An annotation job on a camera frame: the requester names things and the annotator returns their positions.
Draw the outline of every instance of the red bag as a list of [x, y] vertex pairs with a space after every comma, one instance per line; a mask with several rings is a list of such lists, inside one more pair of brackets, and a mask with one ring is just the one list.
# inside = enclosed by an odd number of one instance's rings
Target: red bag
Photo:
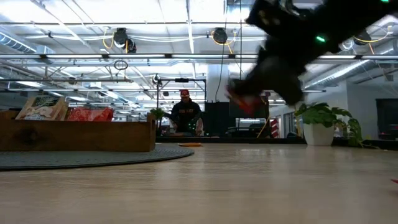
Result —
[[69, 114], [68, 121], [112, 121], [113, 109], [75, 108]]

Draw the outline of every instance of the white pot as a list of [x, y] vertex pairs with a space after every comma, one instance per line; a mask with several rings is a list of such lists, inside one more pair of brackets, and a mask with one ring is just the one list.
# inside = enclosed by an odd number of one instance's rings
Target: white pot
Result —
[[310, 146], [331, 146], [334, 126], [325, 128], [322, 124], [304, 124], [305, 141]]

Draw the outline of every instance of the red cap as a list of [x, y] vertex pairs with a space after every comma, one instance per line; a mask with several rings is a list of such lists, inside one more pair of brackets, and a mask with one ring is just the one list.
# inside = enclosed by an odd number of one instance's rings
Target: red cap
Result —
[[189, 91], [188, 90], [181, 90], [180, 91], [180, 96], [181, 97], [189, 97]]

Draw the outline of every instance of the table surface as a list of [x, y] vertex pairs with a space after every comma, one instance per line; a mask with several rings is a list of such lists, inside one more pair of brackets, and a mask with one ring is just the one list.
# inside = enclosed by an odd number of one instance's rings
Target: table surface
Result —
[[166, 162], [0, 172], [2, 223], [396, 224], [398, 152], [203, 144]]

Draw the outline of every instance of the white column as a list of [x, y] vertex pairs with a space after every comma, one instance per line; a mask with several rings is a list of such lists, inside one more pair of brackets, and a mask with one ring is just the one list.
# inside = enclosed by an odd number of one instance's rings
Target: white column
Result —
[[229, 77], [228, 64], [226, 65], [217, 64], [217, 65], [207, 66], [207, 102], [215, 103], [216, 100], [220, 102], [229, 102], [229, 99], [225, 97], [228, 77]]

